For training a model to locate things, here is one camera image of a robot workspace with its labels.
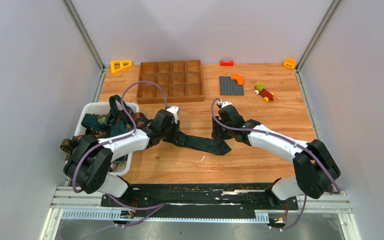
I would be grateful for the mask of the dark green leaf tie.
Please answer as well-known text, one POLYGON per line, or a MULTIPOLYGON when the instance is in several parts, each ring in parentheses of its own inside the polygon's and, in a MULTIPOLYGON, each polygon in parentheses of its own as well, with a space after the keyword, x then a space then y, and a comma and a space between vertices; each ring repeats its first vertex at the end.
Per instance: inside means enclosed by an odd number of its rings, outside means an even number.
POLYGON ((232 150, 224 140, 187 135, 183 132, 179 133, 179 139, 176 145, 216 156, 224 156, 232 150))

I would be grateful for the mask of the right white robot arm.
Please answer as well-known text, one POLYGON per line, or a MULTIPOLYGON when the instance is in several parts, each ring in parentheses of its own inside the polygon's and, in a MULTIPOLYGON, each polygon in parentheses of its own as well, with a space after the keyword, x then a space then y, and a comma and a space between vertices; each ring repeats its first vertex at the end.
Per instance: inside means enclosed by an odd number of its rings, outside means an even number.
POLYGON ((218 114, 212 115, 214 139, 234 139, 275 154, 293 166, 292 176, 275 180, 264 191, 266 204, 270 208, 278 209, 291 197, 319 199, 325 192, 340 193, 336 180, 341 171, 321 140, 297 140, 256 120, 244 120, 229 101, 217 98, 213 104, 218 107, 218 114))

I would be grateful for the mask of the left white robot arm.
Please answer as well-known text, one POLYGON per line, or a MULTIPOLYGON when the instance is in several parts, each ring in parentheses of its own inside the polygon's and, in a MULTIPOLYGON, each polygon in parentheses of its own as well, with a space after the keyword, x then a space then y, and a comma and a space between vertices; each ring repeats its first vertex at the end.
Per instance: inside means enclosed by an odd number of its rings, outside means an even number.
POLYGON ((129 206, 133 193, 125 180, 108 172, 111 163, 175 135, 180 123, 179 110, 178 106, 161 109, 149 125, 143 124, 136 131, 102 139, 83 137, 65 164, 64 174, 87 194, 110 194, 120 206, 129 206))

